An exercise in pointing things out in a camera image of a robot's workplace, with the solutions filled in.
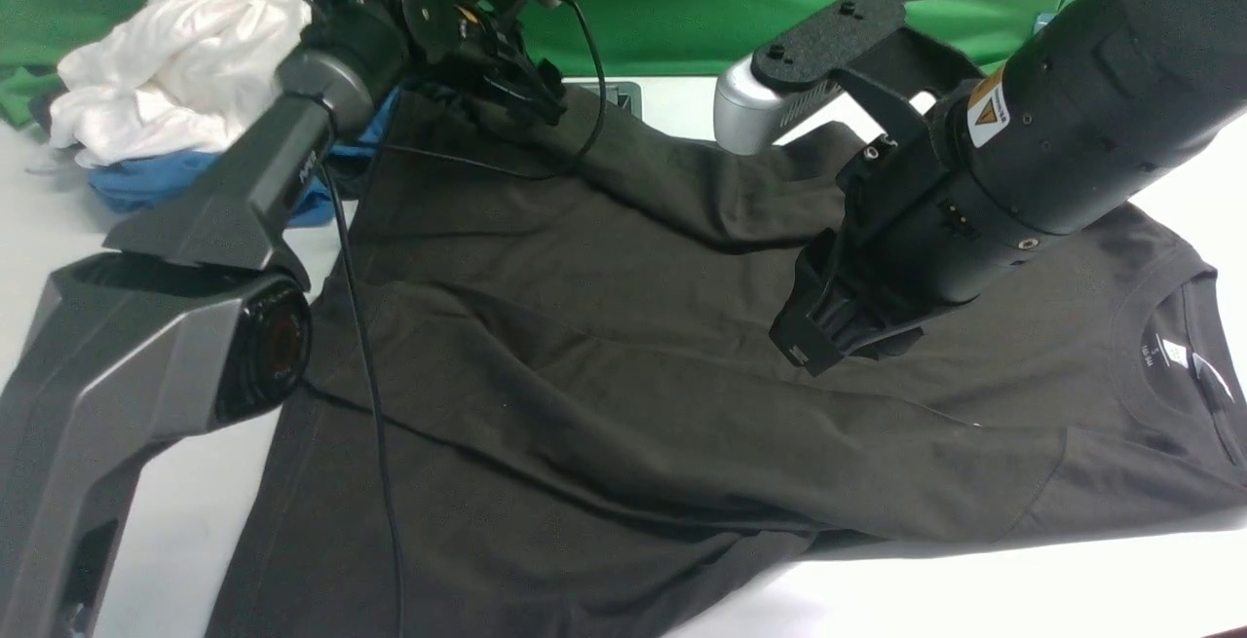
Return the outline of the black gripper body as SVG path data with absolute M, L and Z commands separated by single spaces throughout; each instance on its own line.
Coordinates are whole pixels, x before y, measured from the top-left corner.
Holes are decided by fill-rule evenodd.
M 518 14 L 531 0 L 389 0 L 420 74 L 503 106 L 521 122 L 557 125 L 560 70 L 527 52 Z
M 882 133 L 838 173 L 845 216 L 799 252 L 771 339 L 813 376 L 850 356 L 900 356 L 924 324 L 970 305 L 1033 259 L 1003 184 L 1033 145 Z

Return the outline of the gray robot arm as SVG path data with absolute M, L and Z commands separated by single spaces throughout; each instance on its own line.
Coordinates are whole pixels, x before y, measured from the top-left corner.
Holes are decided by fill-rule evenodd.
M 143 465 L 286 402 L 312 344 L 284 231 L 330 145 L 409 76 L 557 122 L 531 0 L 318 0 L 281 93 L 170 202 L 50 273 L 2 391 L 2 634 L 89 637 Z

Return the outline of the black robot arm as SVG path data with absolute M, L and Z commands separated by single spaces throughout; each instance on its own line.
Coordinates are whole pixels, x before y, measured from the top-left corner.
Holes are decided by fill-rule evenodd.
M 799 252 L 769 335 L 819 375 L 898 356 L 1245 113 L 1245 0 L 1075 0 L 989 76 L 909 26 L 907 0 L 838 0 L 751 70 L 849 96 L 882 128 L 837 182 L 838 229 Z

